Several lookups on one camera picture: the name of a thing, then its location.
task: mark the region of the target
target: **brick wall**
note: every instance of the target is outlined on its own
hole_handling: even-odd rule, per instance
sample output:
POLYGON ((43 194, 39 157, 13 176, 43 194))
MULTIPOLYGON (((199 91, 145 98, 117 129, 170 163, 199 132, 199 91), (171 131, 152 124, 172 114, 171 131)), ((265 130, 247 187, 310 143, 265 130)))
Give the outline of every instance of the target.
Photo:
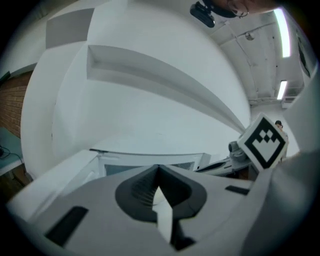
POLYGON ((20 138, 22 105, 32 71, 10 78, 0 85, 0 127, 20 138))

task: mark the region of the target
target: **ceiling light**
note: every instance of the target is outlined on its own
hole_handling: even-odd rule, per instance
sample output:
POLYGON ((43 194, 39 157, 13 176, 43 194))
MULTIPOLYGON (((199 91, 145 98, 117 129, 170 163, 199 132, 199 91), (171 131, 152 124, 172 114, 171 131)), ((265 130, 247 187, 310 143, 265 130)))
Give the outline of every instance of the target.
POLYGON ((277 100, 282 100, 282 98, 283 98, 283 96, 285 94, 287 83, 288 83, 288 81, 281 81, 280 90, 279 90, 279 94, 278 94, 277 100))
POLYGON ((282 41, 282 57, 290 57, 290 38, 287 21, 284 12, 281 9, 274 10, 275 17, 278 21, 281 41, 282 41))

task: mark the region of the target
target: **person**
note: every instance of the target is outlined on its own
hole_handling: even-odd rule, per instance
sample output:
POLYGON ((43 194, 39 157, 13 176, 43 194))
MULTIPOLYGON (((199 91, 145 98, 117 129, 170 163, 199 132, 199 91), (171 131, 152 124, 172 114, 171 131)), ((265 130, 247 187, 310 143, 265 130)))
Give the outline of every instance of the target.
MULTIPOLYGON (((275 121, 275 125, 279 128, 279 130, 280 130, 282 133, 284 133, 284 135, 285 135, 285 137, 286 137, 286 140, 287 140, 287 142, 289 143, 288 134, 283 130, 284 126, 282 125, 281 121, 280 121, 280 120, 275 121)), ((281 157, 280 162, 282 162, 282 160, 287 157, 287 150, 288 150, 288 148, 287 148, 287 149, 285 150, 285 152, 283 153, 283 156, 281 157)))
POLYGON ((280 7, 276 0, 211 0, 211 3, 213 12, 226 18, 266 13, 280 7))

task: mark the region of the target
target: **camera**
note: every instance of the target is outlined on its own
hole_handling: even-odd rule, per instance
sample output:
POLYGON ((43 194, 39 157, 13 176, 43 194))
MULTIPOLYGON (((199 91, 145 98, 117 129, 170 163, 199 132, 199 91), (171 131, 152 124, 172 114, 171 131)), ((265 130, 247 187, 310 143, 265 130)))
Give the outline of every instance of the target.
POLYGON ((237 161, 239 163, 244 162, 248 159, 248 156, 246 153, 239 147, 238 143, 236 141, 232 141, 229 143, 228 146, 229 149, 229 156, 234 161, 237 161))
POLYGON ((208 0, 204 0, 203 3, 205 5, 202 5, 199 1, 191 5, 190 14, 204 23, 207 27, 213 28, 215 26, 215 19, 212 16, 213 8, 208 0))

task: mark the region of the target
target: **white curved wall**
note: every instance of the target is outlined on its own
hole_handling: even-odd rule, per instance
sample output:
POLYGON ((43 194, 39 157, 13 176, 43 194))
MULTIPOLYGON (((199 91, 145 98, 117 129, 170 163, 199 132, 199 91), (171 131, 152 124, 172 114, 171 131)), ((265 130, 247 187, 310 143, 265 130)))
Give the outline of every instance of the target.
POLYGON ((21 114, 21 148, 34 178, 57 165, 52 148, 54 106, 65 74, 84 42, 48 49, 30 78, 21 114))
POLYGON ((239 136, 227 125, 156 93, 88 79, 88 45, 128 49, 187 74, 220 98, 243 127, 249 124, 250 109, 241 82, 206 34, 176 13, 150 5, 133 4, 125 11, 125 0, 123 5, 109 5, 118 16, 98 22, 111 3, 115 2, 94 10, 87 42, 54 47, 41 56, 22 110, 27 170, 38 177, 106 138, 112 138, 122 152, 128 148, 121 141, 128 138, 136 141, 137 152, 192 151, 213 154, 215 160, 226 157, 228 143, 239 136), (148 144, 139 148, 140 142, 148 144))
POLYGON ((88 43, 129 49, 168 63, 207 87, 244 127, 249 125, 249 103, 228 59, 208 35, 177 13, 133 4, 88 43))

